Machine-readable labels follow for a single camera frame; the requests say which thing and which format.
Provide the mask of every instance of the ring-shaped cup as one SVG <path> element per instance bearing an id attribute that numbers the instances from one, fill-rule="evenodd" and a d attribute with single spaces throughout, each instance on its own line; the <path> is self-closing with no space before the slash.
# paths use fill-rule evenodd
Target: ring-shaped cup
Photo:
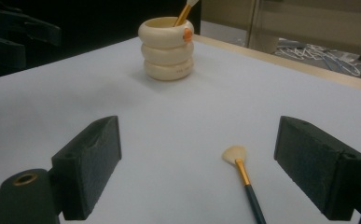
<path id="1" fill-rule="evenodd" d="M 161 66 L 153 63 L 149 63 L 145 60 L 145 71 L 146 73 L 157 80 L 170 81 L 177 80 L 182 77 L 186 77 L 192 71 L 194 61 L 191 58 L 183 63 L 170 66 Z"/>
<path id="2" fill-rule="evenodd" d="M 183 63 L 192 56 L 194 44 L 192 42 L 173 49 L 154 49 L 145 44 L 142 45 L 143 57 L 150 63 L 159 65 L 172 65 Z"/>
<path id="3" fill-rule="evenodd" d="M 142 42 L 157 49 L 170 49 L 191 41 L 194 26 L 191 22 L 174 26 L 177 17 L 160 17 L 143 22 L 138 31 Z"/>

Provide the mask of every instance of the brush bristles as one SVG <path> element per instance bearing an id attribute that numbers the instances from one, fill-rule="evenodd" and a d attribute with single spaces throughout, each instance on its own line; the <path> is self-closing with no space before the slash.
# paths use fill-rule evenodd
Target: brush bristles
<path id="1" fill-rule="evenodd" d="M 224 151 L 222 158 L 224 161 L 232 164 L 235 164 L 236 159 L 241 159 L 244 161 L 246 158 L 246 149 L 242 146 L 229 147 Z"/>
<path id="2" fill-rule="evenodd" d="M 195 6 L 195 4 L 198 3 L 199 0 L 188 0 L 187 4 L 190 5 L 191 7 Z"/>

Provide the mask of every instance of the gold ferrule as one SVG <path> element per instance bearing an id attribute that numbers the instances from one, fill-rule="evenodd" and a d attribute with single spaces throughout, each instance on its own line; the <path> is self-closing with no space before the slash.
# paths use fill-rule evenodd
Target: gold ferrule
<path id="1" fill-rule="evenodd" d="M 249 176 L 247 175 L 246 169 L 244 168 L 243 160 L 236 159 L 235 163 L 236 163 L 236 166 L 238 167 L 238 170 L 239 170 L 239 173 L 243 180 L 243 183 L 245 185 L 250 185 L 250 179 L 249 179 Z"/>
<path id="2" fill-rule="evenodd" d="M 183 24 L 188 16 L 188 13 L 190 10 L 191 10 L 191 6 L 189 4 L 187 4 L 183 8 L 183 11 L 180 13 L 180 16 L 177 18 L 176 22 L 174 23 L 174 26 L 179 26 L 179 25 Z"/>

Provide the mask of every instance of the orange label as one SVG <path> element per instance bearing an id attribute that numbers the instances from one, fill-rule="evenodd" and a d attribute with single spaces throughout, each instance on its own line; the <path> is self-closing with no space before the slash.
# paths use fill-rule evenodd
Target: orange label
<path id="1" fill-rule="evenodd" d="M 192 31 L 189 28 L 184 29 L 183 39 L 186 42 L 191 42 L 191 40 L 192 40 Z"/>

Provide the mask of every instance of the makeup brush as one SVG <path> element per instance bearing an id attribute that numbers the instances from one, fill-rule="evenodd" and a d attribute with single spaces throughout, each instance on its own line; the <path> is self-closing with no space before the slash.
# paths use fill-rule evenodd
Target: makeup brush
<path id="1" fill-rule="evenodd" d="M 177 18 L 176 22 L 174 23 L 174 26 L 178 26 L 184 23 L 186 20 L 189 11 L 195 4 L 198 3 L 199 0 L 187 0 L 186 6 L 183 8 L 183 11 L 180 13 L 180 16 Z"/>
<path id="2" fill-rule="evenodd" d="M 250 183 L 249 176 L 247 175 L 246 169 L 244 168 L 243 161 L 246 158 L 246 149 L 241 146 L 233 146 L 227 148 L 223 153 L 223 160 L 238 167 L 241 178 L 244 182 L 244 188 L 246 190 L 247 198 L 252 207 L 253 214 L 258 224 L 265 224 L 265 218 L 262 214 L 261 208 L 259 207 L 256 194 L 253 191 Z"/>

